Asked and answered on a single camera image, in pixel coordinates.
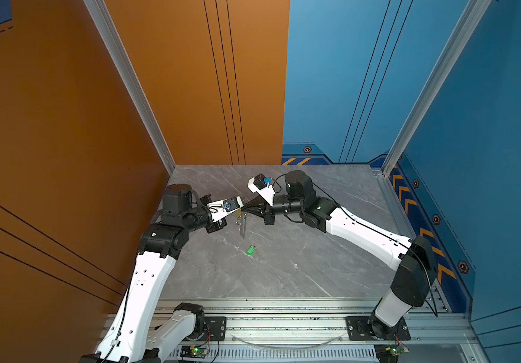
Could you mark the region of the green key tag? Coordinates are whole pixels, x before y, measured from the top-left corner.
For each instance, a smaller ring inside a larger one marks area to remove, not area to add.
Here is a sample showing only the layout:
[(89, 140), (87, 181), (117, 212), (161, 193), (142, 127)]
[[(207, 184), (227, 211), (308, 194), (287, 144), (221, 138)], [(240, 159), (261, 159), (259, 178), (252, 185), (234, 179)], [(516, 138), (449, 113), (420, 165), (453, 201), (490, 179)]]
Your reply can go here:
[(247, 249), (246, 254), (248, 256), (251, 256), (254, 253), (254, 251), (255, 251), (255, 246), (251, 245), (250, 248)]

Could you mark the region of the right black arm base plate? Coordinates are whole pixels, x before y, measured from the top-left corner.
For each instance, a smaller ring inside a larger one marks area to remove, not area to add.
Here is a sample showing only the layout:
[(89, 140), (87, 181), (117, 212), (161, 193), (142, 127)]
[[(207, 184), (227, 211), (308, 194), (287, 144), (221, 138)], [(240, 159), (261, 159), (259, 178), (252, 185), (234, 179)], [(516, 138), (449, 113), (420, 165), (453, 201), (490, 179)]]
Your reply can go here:
[(389, 327), (381, 320), (366, 316), (348, 316), (345, 318), (346, 330), (350, 341), (365, 340), (411, 340), (410, 330), (405, 318)]

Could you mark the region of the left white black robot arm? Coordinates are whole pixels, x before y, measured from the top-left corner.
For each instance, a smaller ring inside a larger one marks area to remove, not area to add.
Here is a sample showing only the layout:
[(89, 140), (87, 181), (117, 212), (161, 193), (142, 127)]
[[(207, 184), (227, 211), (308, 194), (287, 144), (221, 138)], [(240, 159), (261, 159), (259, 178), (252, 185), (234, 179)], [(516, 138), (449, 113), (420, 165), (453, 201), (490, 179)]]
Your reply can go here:
[(136, 262), (118, 312), (94, 353), (82, 362), (164, 362), (187, 337), (200, 337), (204, 309), (183, 302), (154, 332), (149, 330), (162, 289), (179, 260), (190, 233), (224, 228), (226, 217), (243, 206), (240, 197), (212, 201), (190, 185), (165, 188), (151, 225), (144, 231)]

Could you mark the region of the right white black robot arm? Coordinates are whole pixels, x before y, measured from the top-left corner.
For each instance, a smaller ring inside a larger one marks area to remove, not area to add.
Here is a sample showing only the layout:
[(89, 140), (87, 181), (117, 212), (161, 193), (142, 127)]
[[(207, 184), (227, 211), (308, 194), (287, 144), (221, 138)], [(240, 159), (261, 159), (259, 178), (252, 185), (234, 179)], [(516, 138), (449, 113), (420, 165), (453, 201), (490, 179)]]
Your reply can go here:
[(278, 181), (258, 174), (248, 181), (257, 196), (242, 207), (246, 213), (272, 225), (278, 215), (298, 214), (298, 222), (340, 237), (382, 261), (395, 276), (388, 292), (367, 319), (374, 340), (398, 338), (404, 316), (425, 305), (437, 279), (437, 261), (431, 242), (422, 236), (410, 238), (367, 222), (343, 207), (301, 170), (284, 175), (285, 193), (278, 194)]

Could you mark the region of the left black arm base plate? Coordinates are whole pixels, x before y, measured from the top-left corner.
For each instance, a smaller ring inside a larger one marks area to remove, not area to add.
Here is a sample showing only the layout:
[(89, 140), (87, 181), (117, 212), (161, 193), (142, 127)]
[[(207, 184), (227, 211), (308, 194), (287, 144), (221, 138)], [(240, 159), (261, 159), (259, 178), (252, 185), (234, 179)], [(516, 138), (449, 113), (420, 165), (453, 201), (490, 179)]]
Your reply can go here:
[(226, 316), (205, 316), (196, 319), (195, 328), (183, 338), (183, 341), (204, 341), (210, 337), (213, 341), (223, 342), (226, 332)]

